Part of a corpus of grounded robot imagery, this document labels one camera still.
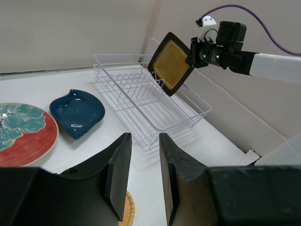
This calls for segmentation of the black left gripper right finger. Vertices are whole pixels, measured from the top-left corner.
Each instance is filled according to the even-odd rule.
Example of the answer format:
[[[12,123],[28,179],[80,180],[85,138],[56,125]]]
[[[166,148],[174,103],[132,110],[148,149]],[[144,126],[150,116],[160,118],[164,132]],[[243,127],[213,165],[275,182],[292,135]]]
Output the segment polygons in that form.
[[[159,135],[169,226],[298,226],[300,166],[208,167]]]

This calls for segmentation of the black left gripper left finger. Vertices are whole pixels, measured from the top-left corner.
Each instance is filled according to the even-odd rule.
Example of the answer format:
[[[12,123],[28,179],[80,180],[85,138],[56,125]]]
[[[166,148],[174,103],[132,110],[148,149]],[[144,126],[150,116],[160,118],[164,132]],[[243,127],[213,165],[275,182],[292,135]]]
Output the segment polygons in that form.
[[[123,219],[132,136],[60,174],[39,167],[1,168],[3,226],[116,226]]]

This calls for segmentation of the dark blue leaf plate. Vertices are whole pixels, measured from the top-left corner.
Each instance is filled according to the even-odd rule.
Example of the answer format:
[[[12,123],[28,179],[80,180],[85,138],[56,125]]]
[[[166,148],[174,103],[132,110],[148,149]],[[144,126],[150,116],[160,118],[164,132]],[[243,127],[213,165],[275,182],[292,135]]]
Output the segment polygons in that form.
[[[94,95],[71,89],[49,105],[53,118],[74,140],[79,140],[105,116],[102,102]]]

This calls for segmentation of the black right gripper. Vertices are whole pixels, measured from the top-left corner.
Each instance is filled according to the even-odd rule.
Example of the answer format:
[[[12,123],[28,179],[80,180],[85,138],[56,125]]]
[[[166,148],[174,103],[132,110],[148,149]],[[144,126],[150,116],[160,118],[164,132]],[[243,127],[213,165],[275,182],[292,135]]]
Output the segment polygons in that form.
[[[201,68],[208,65],[220,66],[220,47],[212,41],[198,42],[197,37],[192,38],[187,64],[193,68]]]

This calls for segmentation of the orange woven square plate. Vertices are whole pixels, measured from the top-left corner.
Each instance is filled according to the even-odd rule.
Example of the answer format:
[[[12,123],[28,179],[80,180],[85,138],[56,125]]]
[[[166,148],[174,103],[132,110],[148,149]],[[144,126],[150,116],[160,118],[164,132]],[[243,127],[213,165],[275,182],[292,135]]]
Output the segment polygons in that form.
[[[127,191],[125,199],[125,208],[123,221],[119,223],[119,226],[132,226],[135,217],[135,203],[132,195]]]

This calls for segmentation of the red teal floral plate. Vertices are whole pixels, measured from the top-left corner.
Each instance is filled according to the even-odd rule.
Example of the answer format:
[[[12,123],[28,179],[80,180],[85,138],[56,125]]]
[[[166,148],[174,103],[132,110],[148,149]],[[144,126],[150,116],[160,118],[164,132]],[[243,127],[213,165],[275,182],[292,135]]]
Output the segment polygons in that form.
[[[0,166],[22,167],[47,155],[59,128],[43,109],[23,103],[0,104]]]

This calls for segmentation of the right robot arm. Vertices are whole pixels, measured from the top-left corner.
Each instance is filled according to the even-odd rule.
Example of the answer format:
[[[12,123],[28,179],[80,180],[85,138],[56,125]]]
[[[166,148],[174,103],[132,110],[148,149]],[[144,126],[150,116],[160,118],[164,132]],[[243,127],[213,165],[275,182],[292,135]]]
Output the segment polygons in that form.
[[[243,51],[246,26],[242,23],[221,21],[219,24],[206,16],[198,37],[190,42],[186,63],[193,68],[215,65],[234,73],[299,84],[301,59]]]

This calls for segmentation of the black yellow square plate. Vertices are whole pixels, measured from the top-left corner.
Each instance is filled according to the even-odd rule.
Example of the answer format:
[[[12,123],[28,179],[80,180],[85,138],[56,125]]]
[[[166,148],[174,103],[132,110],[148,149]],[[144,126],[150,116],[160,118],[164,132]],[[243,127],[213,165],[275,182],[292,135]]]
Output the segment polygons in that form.
[[[172,32],[162,40],[148,64],[153,79],[168,95],[174,95],[193,71],[186,63],[189,48]]]

